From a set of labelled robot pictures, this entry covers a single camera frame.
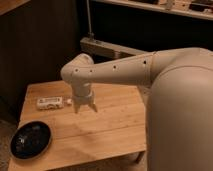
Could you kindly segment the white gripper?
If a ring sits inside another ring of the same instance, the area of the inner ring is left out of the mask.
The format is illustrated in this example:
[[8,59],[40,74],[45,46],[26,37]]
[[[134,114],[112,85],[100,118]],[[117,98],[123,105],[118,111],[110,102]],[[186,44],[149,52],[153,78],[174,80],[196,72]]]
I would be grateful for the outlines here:
[[98,112],[97,106],[94,103],[94,93],[90,83],[73,84],[72,99],[75,103],[73,108],[76,114],[79,112],[80,105],[89,105],[91,109]]

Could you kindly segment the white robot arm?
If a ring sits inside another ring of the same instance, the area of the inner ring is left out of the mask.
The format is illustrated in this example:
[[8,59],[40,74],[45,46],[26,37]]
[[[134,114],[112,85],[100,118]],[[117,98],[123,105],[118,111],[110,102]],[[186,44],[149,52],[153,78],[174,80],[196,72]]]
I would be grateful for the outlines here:
[[213,171],[213,51],[163,50],[99,64],[80,54],[61,77],[77,104],[93,99],[93,83],[149,87],[147,171]]

